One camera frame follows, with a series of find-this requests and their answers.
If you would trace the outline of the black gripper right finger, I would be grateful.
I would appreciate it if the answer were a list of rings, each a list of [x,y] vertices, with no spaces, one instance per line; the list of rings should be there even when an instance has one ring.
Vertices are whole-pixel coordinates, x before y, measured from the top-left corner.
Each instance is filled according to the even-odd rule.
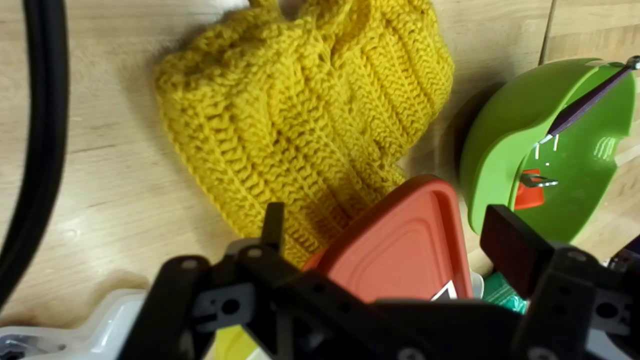
[[[503,203],[486,208],[481,248],[522,298],[534,294],[555,256],[555,246]]]

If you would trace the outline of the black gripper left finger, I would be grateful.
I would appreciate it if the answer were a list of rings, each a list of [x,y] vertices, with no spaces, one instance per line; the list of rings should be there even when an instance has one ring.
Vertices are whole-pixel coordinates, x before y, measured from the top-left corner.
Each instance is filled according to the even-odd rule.
[[[272,249],[280,249],[285,237],[285,203],[271,202],[267,206],[261,242]]]

